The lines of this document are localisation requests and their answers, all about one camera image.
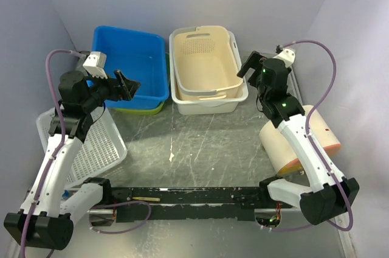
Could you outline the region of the green plastic tub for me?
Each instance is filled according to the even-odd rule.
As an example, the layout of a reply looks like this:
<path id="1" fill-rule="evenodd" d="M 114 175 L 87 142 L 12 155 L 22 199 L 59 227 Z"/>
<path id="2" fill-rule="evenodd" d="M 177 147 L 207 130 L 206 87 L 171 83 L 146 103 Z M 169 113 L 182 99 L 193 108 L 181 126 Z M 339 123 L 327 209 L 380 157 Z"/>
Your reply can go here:
<path id="1" fill-rule="evenodd" d="M 107 102 L 107 106 L 120 110 L 132 110 L 136 114 L 141 114 L 144 110 L 147 113 L 156 114 L 170 95 L 168 54 L 158 57 L 131 55 L 120 57 L 118 62 L 121 65 L 117 69 L 131 80 L 140 82 L 141 86 L 131 101 Z"/>

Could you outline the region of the blue plastic tub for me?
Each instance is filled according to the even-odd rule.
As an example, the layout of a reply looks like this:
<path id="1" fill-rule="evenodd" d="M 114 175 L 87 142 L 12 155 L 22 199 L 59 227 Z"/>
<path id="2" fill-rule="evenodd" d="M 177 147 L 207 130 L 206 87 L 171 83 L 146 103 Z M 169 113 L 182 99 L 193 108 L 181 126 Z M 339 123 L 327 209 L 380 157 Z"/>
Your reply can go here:
<path id="1" fill-rule="evenodd" d="M 123 75 L 140 82 L 134 98 L 106 101 L 108 108 L 153 110 L 167 100 L 168 84 L 165 41 L 156 34 L 98 26 L 94 30 L 92 50 L 106 55 L 104 70 L 113 77 L 118 69 Z"/>

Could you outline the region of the beige perforated basket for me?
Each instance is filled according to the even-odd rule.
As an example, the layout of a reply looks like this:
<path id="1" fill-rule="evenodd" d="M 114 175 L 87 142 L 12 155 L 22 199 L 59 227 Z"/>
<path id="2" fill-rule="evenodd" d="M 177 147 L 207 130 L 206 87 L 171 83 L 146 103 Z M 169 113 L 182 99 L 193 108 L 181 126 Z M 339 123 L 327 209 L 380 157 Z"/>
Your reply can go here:
<path id="1" fill-rule="evenodd" d="M 243 80 L 222 26 L 175 30 L 170 36 L 176 83 L 182 100 L 232 99 Z"/>

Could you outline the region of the white plastic tub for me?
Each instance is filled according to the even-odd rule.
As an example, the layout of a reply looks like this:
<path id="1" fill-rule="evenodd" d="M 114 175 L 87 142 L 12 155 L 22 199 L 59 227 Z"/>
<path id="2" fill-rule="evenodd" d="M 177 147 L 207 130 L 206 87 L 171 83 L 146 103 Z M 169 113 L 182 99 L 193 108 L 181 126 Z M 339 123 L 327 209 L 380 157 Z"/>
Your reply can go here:
<path id="1" fill-rule="evenodd" d="M 233 49 L 233 53 L 240 70 L 242 63 L 239 56 L 238 46 L 236 44 L 234 34 L 227 30 L 230 34 L 230 44 Z M 232 99 L 219 99 L 219 100 L 182 100 L 178 91 L 178 85 L 176 83 L 176 76 L 174 72 L 173 59 L 172 59 L 172 47 L 170 46 L 169 36 L 169 53 L 170 53 L 170 80 L 171 80 L 171 97 L 173 102 L 177 104 L 178 110 L 182 115 L 195 115 L 195 114 L 215 114 L 215 113 L 230 113 L 234 111 L 240 102 L 247 99 L 249 92 L 247 88 L 246 80 L 243 80 L 242 85 L 238 88 L 237 95 Z"/>

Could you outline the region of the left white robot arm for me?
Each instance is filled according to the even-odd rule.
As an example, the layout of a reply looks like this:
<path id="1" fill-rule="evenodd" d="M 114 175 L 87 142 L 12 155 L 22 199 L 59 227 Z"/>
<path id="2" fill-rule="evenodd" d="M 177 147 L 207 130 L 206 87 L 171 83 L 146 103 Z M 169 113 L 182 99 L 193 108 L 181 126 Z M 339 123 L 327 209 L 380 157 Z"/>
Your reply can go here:
<path id="1" fill-rule="evenodd" d="M 30 193 L 17 213 L 8 213 L 4 227 L 21 247 L 62 250 L 69 244 L 75 224 L 92 207 L 112 205 L 111 183 L 104 178 L 87 178 L 81 188 L 62 202 L 67 176 L 93 126 L 92 112 L 106 100 L 130 101 L 140 83 L 116 70 L 114 77 L 93 78 L 80 71 L 60 77 L 61 99 L 49 128 L 46 154 Z"/>

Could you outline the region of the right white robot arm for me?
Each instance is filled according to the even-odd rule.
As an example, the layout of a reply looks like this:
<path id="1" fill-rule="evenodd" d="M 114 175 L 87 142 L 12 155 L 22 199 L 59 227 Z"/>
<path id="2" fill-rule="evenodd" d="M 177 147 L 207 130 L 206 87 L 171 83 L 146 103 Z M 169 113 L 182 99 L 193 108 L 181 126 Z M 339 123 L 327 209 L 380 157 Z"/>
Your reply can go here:
<path id="1" fill-rule="evenodd" d="M 290 49 L 273 58 L 253 51 L 237 76 L 243 78 L 253 69 L 248 83 L 257 90 L 261 112 L 287 140 L 309 181 L 308 186 L 302 186 L 278 176 L 265 179 L 260 182 L 259 204 L 266 208 L 278 201 L 289 204 L 299 208 L 310 224 L 318 225 L 338 215 L 351 214 L 359 184 L 355 178 L 346 178 L 331 162 L 310 129 L 309 117 L 301 103 L 288 93 L 293 57 Z"/>

